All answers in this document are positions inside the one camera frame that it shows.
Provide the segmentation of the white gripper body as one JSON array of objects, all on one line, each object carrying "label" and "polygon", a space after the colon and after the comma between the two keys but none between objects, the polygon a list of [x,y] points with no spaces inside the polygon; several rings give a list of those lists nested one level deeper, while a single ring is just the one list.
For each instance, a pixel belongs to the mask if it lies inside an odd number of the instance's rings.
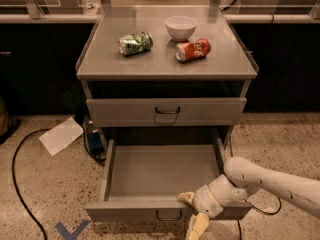
[{"label": "white gripper body", "polygon": [[234,186],[225,175],[220,175],[195,192],[193,206],[199,213],[205,213],[213,219],[221,214],[228,204],[246,197],[245,189]]}]

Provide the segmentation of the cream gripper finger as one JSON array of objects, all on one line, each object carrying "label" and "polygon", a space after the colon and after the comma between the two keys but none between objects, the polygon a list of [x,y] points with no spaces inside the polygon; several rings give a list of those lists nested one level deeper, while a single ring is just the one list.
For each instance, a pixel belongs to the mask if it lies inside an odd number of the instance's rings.
[{"label": "cream gripper finger", "polygon": [[194,200],[194,192],[184,192],[184,193],[180,193],[177,196],[177,200],[179,202],[183,202],[186,204],[189,204],[190,206],[194,206],[193,200]]},{"label": "cream gripper finger", "polygon": [[192,215],[186,233],[186,240],[199,240],[209,225],[209,217],[205,213]]}]

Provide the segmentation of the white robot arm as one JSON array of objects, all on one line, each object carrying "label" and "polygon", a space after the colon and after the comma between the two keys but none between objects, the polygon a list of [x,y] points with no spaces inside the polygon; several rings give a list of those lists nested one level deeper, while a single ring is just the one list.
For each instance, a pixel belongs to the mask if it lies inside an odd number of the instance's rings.
[{"label": "white robot arm", "polygon": [[177,196],[197,212],[191,216],[186,240],[199,240],[210,219],[221,214],[230,203],[243,200],[259,189],[320,218],[320,182],[317,180],[269,170],[238,156],[227,159],[223,170],[211,183]]}]

